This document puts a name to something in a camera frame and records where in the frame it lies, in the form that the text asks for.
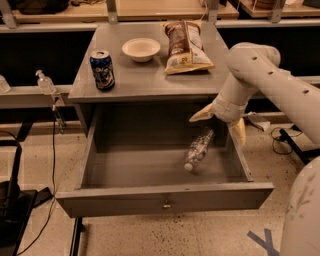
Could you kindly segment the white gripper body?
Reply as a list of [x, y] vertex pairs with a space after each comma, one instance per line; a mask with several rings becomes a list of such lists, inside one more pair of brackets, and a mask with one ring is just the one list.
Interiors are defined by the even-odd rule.
[[214, 115], [226, 123], [239, 120], [244, 115], [246, 107], [246, 104], [234, 104], [222, 95], [218, 95], [212, 102], [212, 111]]

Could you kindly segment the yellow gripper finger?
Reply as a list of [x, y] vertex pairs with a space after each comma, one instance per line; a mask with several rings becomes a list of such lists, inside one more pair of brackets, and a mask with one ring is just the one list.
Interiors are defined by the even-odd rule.
[[203, 109], [196, 112], [190, 119], [190, 122], [197, 122], [201, 120], [208, 120], [214, 116], [214, 112], [212, 110], [212, 104], [208, 104]]
[[243, 118], [239, 120], [233, 121], [231, 123], [231, 129], [236, 135], [238, 141], [244, 145], [246, 143], [246, 130], [245, 130], [245, 122]]

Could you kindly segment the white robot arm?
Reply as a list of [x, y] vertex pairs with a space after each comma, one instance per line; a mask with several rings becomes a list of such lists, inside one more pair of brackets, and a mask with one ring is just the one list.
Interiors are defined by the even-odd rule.
[[[238, 43], [226, 55], [229, 75], [213, 102], [190, 120], [213, 116], [236, 124], [250, 97], [262, 92], [315, 145], [320, 145], [320, 89], [279, 67], [271, 46]], [[289, 194], [279, 256], [320, 256], [320, 157], [300, 171]]]

